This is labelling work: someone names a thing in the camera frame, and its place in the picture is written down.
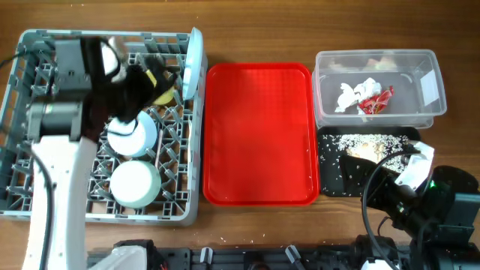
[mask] red wrapper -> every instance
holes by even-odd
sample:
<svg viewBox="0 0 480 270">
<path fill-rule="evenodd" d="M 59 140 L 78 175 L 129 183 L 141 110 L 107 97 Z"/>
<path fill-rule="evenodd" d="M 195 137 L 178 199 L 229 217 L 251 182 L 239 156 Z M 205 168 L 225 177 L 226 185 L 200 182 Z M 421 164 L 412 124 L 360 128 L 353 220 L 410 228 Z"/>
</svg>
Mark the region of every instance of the red wrapper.
<svg viewBox="0 0 480 270">
<path fill-rule="evenodd" d="M 385 90 L 382 92 L 382 94 L 376 94 L 373 97 L 363 100 L 358 104 L 358 107 L 360 107 L 360 109 L 366 114 L 380 113 L 387 107 L 389 99 L 394 95 L 394 93 L 393 86 L 390 85 L 388 90 Z"/>
</svg>

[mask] wooden surface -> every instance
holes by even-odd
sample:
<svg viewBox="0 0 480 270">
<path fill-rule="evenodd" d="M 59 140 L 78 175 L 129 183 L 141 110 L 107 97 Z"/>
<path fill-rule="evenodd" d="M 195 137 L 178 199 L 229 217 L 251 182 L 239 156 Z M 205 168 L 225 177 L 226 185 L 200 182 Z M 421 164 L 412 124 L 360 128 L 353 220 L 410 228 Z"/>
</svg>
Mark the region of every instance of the wooden surface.
<svg viewBox="0 0 480 270">
<path fill-rule="evenodd" d="M 322 50 L 432 49 L 442 71 L 448 111 L 421 135 L 436 149 L 435 165 L 460 167 L 480 179 L 478 1 L 31 2 L 0 0 L 2 59 L 14 53 L 26 29 L 190 32 L 196 26 L 203 33 L 210 65 L 301 62 L 311 71 Z M 0 71 L 0 89 L 8 72 L 9 67 Z M 218 208 L 202 198 L 193 226 L 88 224 L 86 244 L 89 250 L 110 248 L 124 239 L 190 248 L 346 244 L 365 233 L 359 206 L 358 198 L 321 195 L 302 208 Z M 384 214 L 371 211 L 370 216 L 376 227 Z M 480 218 L 475 225 L 479 229 L 472 240 L 480 245 Z M 29 223 L 0 220 L 0 269 L 21 267 L 28 231 Z M 382 231 L 400 242 L 410 240 L 389 222 Z"/>
</svg>

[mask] white granules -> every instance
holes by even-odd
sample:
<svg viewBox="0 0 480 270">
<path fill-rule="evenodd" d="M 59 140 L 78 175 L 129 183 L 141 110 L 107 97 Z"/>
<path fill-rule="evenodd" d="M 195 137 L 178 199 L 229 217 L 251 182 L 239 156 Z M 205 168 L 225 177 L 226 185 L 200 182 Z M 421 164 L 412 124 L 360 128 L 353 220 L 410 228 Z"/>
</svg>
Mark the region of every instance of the white granules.
<svg viewBox="0 0 480 270">
<path fill-rule="evenodd" d="M 384 157 L 402 151 L 402 146 L 408 142 L 407 136 L 392 136 L 381 134 L 347 134 L 335 136 L 334 144 L 339 151 L 346 151 L 348 155 L 365 158 L 375 163 Z M 383 167 L 401 173 L 405 165 L 401 157 L 394 157 L 387 161 Z"/>
</svg>

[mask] white cup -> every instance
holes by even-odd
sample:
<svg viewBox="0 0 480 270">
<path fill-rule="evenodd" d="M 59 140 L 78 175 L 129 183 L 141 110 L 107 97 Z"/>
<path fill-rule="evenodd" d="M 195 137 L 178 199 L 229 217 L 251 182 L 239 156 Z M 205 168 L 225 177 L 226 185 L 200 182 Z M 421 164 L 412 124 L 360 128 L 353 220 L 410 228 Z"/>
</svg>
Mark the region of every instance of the white cup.
<svg viewBox="0 0 480 270">
<path fill-rule="evenodd" d="M 126 161 L 113 171 L 110 179 L 110 190 L 115 201 L 132 209 L 152 203 L 160 189 L 160 173 L 146 161 Z"/>
<path fill-rule="evenodd" d="M 147 148 L 153 148 L 157 141 L 157 127 L 152 117 L 141 111 L 136 117 L 138 125 L 135 127 L 135 120 L 128 124 L 121 123 L 114 118 L 108 125 L 106 138 L 112 149 L 120 155 L 138 158 L 146 154 Z"/>
</svg>

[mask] transparent bin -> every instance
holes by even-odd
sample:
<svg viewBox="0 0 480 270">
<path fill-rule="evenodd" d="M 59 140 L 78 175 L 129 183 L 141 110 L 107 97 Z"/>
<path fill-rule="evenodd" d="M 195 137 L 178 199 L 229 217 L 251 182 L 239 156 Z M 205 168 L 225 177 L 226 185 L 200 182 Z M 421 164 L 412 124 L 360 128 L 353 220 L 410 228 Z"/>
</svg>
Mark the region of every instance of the transparent bin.
<svg viewBox="0 0 480 270">
<path fill-rule="evenodd" d="M 368 78 L 382 89 L 393 86 L 388 106 L 376 115 L 359 115 L 356 106 L 335 112 L 340 86 L 355 88 Z M 312 76 L 318 128 L 338 125 L 388 125 L 429 128 L 447 110 L 437 57 L 429 49 L 325 51 L 316 55 Z"/>
<path fill-rule="evenodd" d="M 128 50 L 130 65 L 138 64 L 141 56 L 156 55 L 166 65 L 179 70 L 179 75 L 185 72 L 189 64 L 186 62 L 190 49 L 188 45 L 193 42 L 192 34 L 187 33 L 27 30 L 20 37 L 17 50 L 44 50 L 52 55 L 55 52 L 55 40 L 80 36 L 121 37 Z M 197 35 L 196 39 L 203 44 L 201 35 Z M 111 194 L 110 176 L 123 160 L 108 145 L 107 132 L 104 130 L 100 135 L 97 157 L 87 184 L 87 222 L 188 226 L 196 220 L 200 183 L 200 136 L 208 67 L 203 45 L 200 52 L 200 73 L 198 83 L 193 85 L 193 98 L 182 100 L 180 95 L 176 95 L 174 104 L 146 110 L 157 128 L 161 126 L 165 134 L 160 142 L 162 146 L 158 169 L 163 176 L 162 182 L 173 180 L 168 188 L 175 199 L 158 196 L 150 205 L 137 209 L 119 205 Z M 26 107 L 35 96 L 45 95 L 50 82 L 57 76 L 56 62 L 46 57 L 49 54 L 29 55 L 17 58 L 12 63 L 0 109 L 0 124 L 10 131 L 8 136 L 4 133 L 0 136 L 0 218 L 28 221 L 32 214 L 35 182 L 33 160 L 16 145 L 18 137 L 26 140 Z M 184 85 L 182 76 L 177 80 L 175 84 L 181 89 Z M 191 160 L 186 158 L 188 152 Z"/>
</svg>

